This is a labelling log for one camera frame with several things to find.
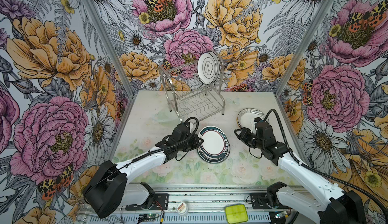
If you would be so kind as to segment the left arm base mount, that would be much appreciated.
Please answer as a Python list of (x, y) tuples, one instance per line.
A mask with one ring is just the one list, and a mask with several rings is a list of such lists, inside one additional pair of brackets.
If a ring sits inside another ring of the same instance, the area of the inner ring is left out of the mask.
[(169, 202), (169, 194), (157, 193), (151, 195), (144, 204), (141, 205), (127, 205), (127, 211), (149, 211), (149, 210), (167, 210)]

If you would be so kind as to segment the green rim white plate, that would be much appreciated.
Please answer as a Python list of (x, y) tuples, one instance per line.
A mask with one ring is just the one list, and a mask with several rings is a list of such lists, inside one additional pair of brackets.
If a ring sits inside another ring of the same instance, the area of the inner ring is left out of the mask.
[(226, 143), (224, 150), (218, 155), (212, 155), (206, 152), (201, 147), (197, 149), (198, 155), (206, 162), (211, 164), (221, 163), (223, 162), (230, 154), (230, 144)]

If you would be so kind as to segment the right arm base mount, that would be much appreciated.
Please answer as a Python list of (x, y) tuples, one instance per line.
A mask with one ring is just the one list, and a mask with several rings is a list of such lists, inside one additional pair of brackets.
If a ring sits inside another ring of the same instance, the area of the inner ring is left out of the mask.
[(251, 204), (252, 209), (272, 209), (269, 205), (269, 199), (266, 193), (251, 193), (248, 197), (248, 202)]

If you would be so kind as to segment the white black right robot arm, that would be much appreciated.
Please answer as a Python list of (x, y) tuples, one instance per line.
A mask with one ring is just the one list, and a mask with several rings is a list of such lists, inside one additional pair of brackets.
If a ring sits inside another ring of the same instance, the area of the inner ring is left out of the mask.
[(311, 195), (295, 192), (278, 182), (267, 189), (271, 205), (288, 206), (317, 224), (365, 224), (367, 222), (361, 197), (354, 191), (345, 192), (337, 183), (304, 167), (286, 142), (276, 140), (272, 126), (260, 121), (254, 126), (234, 130), (236, 137), (251, 148), (261, 150), (263, 156), (289, 173)]

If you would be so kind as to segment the black line flower plate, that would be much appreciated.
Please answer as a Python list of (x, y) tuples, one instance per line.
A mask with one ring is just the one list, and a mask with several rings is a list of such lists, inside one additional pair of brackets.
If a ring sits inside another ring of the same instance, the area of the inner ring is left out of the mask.
[(215, 53), (209, 51), (200, 56), (197, 64), (197, 72), (202, 83), (209, 85), (217, 80), (217, 61)]

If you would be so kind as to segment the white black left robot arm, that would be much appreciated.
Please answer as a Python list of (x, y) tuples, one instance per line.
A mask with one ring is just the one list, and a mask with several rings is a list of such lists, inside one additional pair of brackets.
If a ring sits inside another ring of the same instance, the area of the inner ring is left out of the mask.
[(104, 162), (85, 187), (84, 200), (101, 219), (123, 206), (149, 208), (155, 199), (154, 190), (146, 183), (132, 181), (175, 159), (179, 152), (188, 153), (199, 148), (203, 142), (188, 122), (179, 124), (171, 135), (165, 136), (149, 151), (119, 163)]

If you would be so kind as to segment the black striped rim plate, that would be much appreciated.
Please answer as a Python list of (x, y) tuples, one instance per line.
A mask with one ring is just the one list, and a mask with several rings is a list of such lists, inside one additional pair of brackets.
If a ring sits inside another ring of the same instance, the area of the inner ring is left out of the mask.
[(254, 130), (256, 118), (263, 120), (266, 114), (255, 108), (245, 108), (237, 115), (237, 125), (239, 128), (248, 128)]

